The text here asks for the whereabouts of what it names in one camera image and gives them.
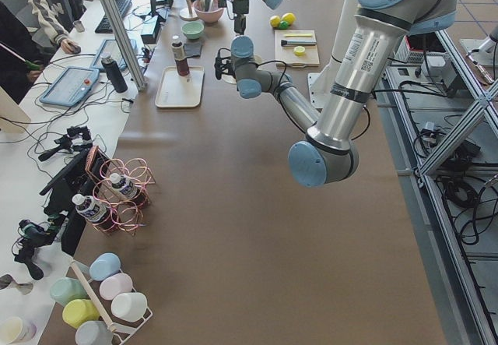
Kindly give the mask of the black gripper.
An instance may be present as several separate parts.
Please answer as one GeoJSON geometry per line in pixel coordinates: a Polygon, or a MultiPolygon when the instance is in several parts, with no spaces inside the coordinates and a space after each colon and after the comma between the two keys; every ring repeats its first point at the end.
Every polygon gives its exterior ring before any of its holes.
{"type": "Polygon", "coordinates": [[[215,62],[215,78],[217,80],[223,79],[223,74],[231,75],[235,78],[235,72],[233,70],[233,65],[231,61],[231,50],[228,48],[220,48],[217,51],[215,62]],[[222,56],[222,51],[228,51],[229,54],[227,56],[222,56]]]}
{"type": "Polygon", "coordinates": [[[226,8],[228,4],[232,5],[234,16],[234,32],[238,35],[244,35],[246,30],[246,16],[249,13],[249,0],[218,0],[219,8],[226,8]]]}

